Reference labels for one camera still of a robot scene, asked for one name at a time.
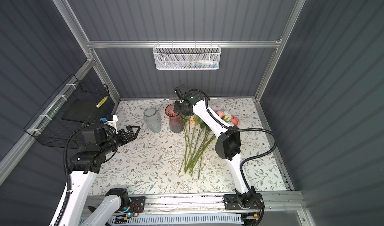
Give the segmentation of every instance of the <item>glass vase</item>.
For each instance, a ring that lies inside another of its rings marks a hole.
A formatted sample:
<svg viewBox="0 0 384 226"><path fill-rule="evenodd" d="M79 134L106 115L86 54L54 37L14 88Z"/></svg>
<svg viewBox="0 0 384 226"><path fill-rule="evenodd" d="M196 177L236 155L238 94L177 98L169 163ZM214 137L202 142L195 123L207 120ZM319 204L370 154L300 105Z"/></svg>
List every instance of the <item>glass vase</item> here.
<svg viewBox="0 0 384 226"><path fill-rule="evenodd" d="M144 111L144 122L147 127L154 133L161 130L161 116L156 108L147 108Z"/></svg>
<svg viewBox="0 0 384 226"><path fill-rule="evenodd" d="M169 128L174 133L179 133L184 130L184 121L180 114L173 111L175 104L169 104L166 107L166 115L169 116Z"/></svg>

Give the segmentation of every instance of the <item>black mounting plate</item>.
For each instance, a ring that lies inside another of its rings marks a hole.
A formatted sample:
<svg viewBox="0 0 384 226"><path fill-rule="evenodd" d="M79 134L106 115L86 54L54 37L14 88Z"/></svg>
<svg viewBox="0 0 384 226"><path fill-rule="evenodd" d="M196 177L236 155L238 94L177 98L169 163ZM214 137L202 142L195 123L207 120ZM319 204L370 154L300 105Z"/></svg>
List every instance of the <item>black mounting plate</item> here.
<svg viewBox="0 0 384 226"><path fill-rule="evenodd" d="M257 193L256 196L259 199L263 199L262 195ZM228 200L224 200L225 210L242 210L242 208L237 203L237 195L235 193L223 195L223 199L227 198ZM249 209L261 209L261 206L257 203L251 205Z"/></svg>
<svg viewBox="0 0 384 226"><path fill-rule="evenodd" d="M131 203L137 204L139 206L139 213L144 212L145 197L129 197L129 198L131 199Z"/></svg>

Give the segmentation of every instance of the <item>floral tablecloth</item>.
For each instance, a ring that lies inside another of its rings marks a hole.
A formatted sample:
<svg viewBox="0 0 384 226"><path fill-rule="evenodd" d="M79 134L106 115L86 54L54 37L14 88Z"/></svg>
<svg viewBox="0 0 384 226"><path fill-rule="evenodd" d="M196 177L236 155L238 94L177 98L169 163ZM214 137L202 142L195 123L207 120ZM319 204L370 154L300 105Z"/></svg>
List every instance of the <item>floral tablecloth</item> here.
<svg viewBox="0 0 384 226"><path fill-rule="evenodd" d="M111 188L127 188L131 195L170 193L232 192L234 183L226 162L214 150L215 141L203 154L200 177L179 173L184 158L184 133L169 130L165 115L171 100L121 101L116 115L118 129L141 126L137 139L119 148L113 159L102 165L89 195L104 195ZM211 99L214 110L226 110L239 119L239 128L262 127L256 108L249 99ZM155 107L161 112L162 129L151 132L145 125L143 111ZM242 158L263 153L269 143L263 132L242 132ZM286 190L272 154L245 164L248 179L257 191Z"/></svg>

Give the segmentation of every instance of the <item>gray corrugated wall panel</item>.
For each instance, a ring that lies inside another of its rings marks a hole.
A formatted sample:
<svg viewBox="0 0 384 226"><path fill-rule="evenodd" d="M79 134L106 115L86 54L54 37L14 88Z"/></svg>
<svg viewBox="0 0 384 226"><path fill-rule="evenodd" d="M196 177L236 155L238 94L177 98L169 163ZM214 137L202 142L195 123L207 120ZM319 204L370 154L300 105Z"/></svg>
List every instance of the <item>gray corrugated wall panel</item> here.
<svg viewBox="0 0 384 226"><path fill-rule="evenodd" d="M68 0L93 41L273 41L295 0Z"/></svg>
<svg viewBox="0 0 384 226"><path fill-rule="evenodd" d="M94 70L84 80L101 83ZM68 149L68 158L76 152ZM64 187L63 149L35 142L0 186L1 225L48 225Z"/></svg>
<svg viewBox="0 0 384 226"><path fill-rule="evenodd" d="M0 159L86 57L51 0L0 0Z"/></svg>
<svg viewBox="0 0 384 226"><path fill-rule="evenodd" d="M272 48L222 49L218 70L157 70L151 49L97 48L122 98L175 97L180 84L210 96L254 96Z"/></svg>
<svg viewBox="0 0 384 226"><path fill-rule="evenodd" d="M383 18L384 0L307 0L261 100L320 226L382 223Z"/></svg>

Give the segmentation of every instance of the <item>yellow object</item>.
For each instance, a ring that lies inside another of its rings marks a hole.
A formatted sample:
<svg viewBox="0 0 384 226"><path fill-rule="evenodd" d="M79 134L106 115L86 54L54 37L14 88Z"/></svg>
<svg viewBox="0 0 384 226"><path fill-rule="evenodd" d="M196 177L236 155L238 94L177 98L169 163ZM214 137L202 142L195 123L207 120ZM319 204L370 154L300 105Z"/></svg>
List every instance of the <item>yellow object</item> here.
<svg viewBox="0 0 384 226"><path fill-rule="evenodd" d="M108 99L108 96L104 97L97 105L96 107L99 108L101 105Z"/></svg>

